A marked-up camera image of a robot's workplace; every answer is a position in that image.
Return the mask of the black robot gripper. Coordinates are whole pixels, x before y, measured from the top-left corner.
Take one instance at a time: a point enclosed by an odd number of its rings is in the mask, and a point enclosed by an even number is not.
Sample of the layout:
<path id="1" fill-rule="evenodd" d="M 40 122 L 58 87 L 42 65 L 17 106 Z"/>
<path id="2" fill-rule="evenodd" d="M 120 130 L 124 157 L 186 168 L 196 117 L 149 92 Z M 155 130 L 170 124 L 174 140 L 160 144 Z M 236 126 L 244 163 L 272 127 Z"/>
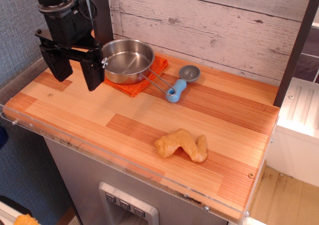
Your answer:
<path id="1" fill-rule="evenodd" d="M 40 51 L 53 76 L 60 82 L 72 73 L 69 59 L 81 60 L 80 65 L 89 91 L 105 80 L 107 58 L 102 45 L 91 35 L 92 18 L 85 0 L 66 0 L 55 5 L 39 4 L 47 30 L 38 30 Z"/>

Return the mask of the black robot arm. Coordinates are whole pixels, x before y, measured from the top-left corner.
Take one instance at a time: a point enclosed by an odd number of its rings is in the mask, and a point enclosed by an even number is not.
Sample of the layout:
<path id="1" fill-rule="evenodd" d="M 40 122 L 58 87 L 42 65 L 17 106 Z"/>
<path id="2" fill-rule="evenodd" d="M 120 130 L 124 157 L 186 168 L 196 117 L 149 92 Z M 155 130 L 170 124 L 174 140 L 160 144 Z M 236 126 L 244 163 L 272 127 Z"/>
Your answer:
<path id="1" fill-rule="evenodd" d="M 78 61 L 89 91 L 95 90 L 105 79 L 107 58 L 102 44 L 91 32 L 98 16 L 89 13 L 87 1 L 38 0 L 38 10 L 44 15 L 47 29 L 38 29 L 40 51 L 54 77 L 62 82 L 72 73 L 70 61 Z"/>

